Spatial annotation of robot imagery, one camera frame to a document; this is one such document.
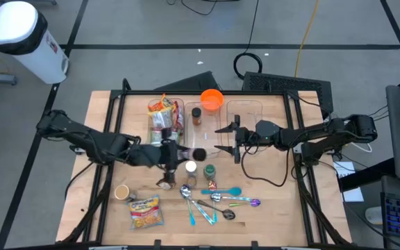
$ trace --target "silver spoon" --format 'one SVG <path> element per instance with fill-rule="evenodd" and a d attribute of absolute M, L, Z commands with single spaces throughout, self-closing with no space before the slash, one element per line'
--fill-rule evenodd
<path fill-rule="evenodd" d="M 218 208 L 215 208 L 215 207 L 209 205 L 209 204 L 206 203 L 205 201 L 201 201 L 201 200 L 198 200 L 197 203 L 200 204 L 200 205 L 202 205 L 202 206 L 207 206 L 207 207 L 209 207 L 209 208 L 212 208 L 212 209 L 214 209 L 214 210 L 217 210 L 217 211 L 219 211 L 219 212 L 222 212 L 223 217 L 225 217 L 225 219 L 234 219 L 234 218 L 235 218 L 235 213 L 234 213 L 231 209 L 220 210 L 220 209 L 218 209 Z"/>
<path fill-rule="evenodd" d="M 209 224 L 213 225 L 215 222 L 209 215 L 197 204 L 197 202 L 193 201 L 191 198 L 191 189 L 187 185 L 182 185 L 180 188 L 180 194 L 184 199 L 187 199 L 188 201 L 191 201 L 194 206 L 197 208 L 197 210 L 206 218 L 206 220 L 209 222 Z"/>

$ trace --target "cup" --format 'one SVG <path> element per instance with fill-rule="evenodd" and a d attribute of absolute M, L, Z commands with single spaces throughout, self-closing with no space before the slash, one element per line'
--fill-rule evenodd
<path fill-rule="evenodd" d="M 135 191 L 129 189 L 128 186 L 121 184 L 115 188 L 115 198 L 120 201 L 131 202 L 137 198 L 137 194 Z"/>

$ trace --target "white container lid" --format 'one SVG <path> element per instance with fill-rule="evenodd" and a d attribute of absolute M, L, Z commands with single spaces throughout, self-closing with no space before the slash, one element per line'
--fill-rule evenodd
<path fill-rule="evenodd" d="M 21 42 L 35 28 L 38 12 L 24 1 L 11 1 L 0 7 L 0 44 Z"/>

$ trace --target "wooden work surface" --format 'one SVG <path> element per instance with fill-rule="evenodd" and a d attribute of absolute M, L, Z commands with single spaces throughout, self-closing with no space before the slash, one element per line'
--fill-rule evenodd
<path fill-rule="evenodd" d="M 108 107 L 109 91 L 96 91 L 92 93 L 85 125 L 94 129 L 103 130 Z M 300 92 L 299 95 L 306 101 L 317 103 L 315 92 Z M 185 105 L 189 102 L 199 101 L 199 96 L 183 95 L 168 96 L 180 98 Z M 148 138 L 147 104 L 150 100 L 159 99 L 160 96 L 128 95 L 123 114 L 120 133 L 139 135 L 142 143 Z M 288 127 L 285 116 L 285 106 L 282 96 L 225 96 L 225 105 L 220 110 L 222 127 L 227 125 L 226 104 L 231 100 L 256 100 L 262 103 L 263 119 Z M 294 127 L 297 128 L 294 103 L 292 114 Z M 111 131 L 115 124 L 118 103 L 115 104 L 112 116 Z M 320 109 L 316 106 L 301 101 L 303 119 L 306 126 L 322 122 Z M 222 135 L 222 142 L 227 146 L 228 138 Z M 285 152 L 268 148 L 255 156 L 246 156 L 245 169 L 250 176 L 261 176 L 280 183 L 285 176 Z M 330 156 L 322 156 L 322 161 L 333 164 Z M 77 156 L 73 174 L 78 173 L 88 164 L 85 155 Z M 200 194 L 200 189 L 207 188 L 207 181 L 203 177 L 203 168 L 207 164 L 216 166 L 216 181 L 218 188 L 241 187 L 242 196 L 261 199 L 262 203 L 257 208 L 251 206 L 239 206 L 232 208 L 236 218 L 226 221 L 218 214 L 218 222 L 211 226 L 199 211 L 192 206 L 196 226 L 190 225 L 189 212 L 186 200 L 179 193 L 180 186 L 186 180 L 184 164 L 180 165 L 176 172 L 177 186 L 173 190 L 165 191 L 156 186 L 156 182 L 162 178 L 162 172 L 157 167 L 130 167 L 121 163 L 115 163 L 106 226 L 103 234 L 103 244 L 123 245 L 152 245 L 155 239 L 162 240 L 163 245 L 215 245 L 215 246 L 249 246 L 252 240 L 257 240 L 260 246 L 306 246 L 306 234 L 303 226 L 303 216 L 297 189 L 297 182 L 288 173 L 288 178 L 283 187 L 274 187 L 264 181 L 253 181 L 244 176 L 241 166 L 233 162 L 233 158 L 227 153 L 221 152 L 214 158 L 198 162 L 197 188 L 193 191 L 193 199 L 203 199 L 210 203 L 209 197 Z M 292 156 L 289 159 L 290 168 L 293 166 Z M 322 211 L 328 217 L 332 225 L 346 240 L 351 241 L 347 219 L 342 205 L 342 197 L 339 192 L 338 181 L 335 172 L 328 166 L 318 165 L 314 167 L 317 188 L 319 192 Z M 65 202 L 57 240 L 62 240 L 79 223 L 85 214 L 90 198 L 95 167 L 91 167 L 72 184 Z M 133 190 L 137 190 L 138 197 L 146 199 L 153 195 L 160 195 L 161 208 L 165 220 L 164 226 L 153 226 L 131 230 L 131 218 L 128 206 L 123 201 L 114 197 L 114 189 L 126 184 Z M 219 208 L 227 208 L 229 201 L 221 201 Z M 317 237 L 315 217 L 312 215 L 314 239 Z M 91 240 L 95 239 L 99 214 L 94 216 Z"/>

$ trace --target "jar lid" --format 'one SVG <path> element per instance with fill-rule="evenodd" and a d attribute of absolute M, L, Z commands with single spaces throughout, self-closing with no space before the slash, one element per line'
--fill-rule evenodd
<path fill-rule="evenodd" d="M 192 116 L 195 118 L 199 118 L 201 116 L 201 109 L 200 108 L 193 108 L 192 109 Z"/>

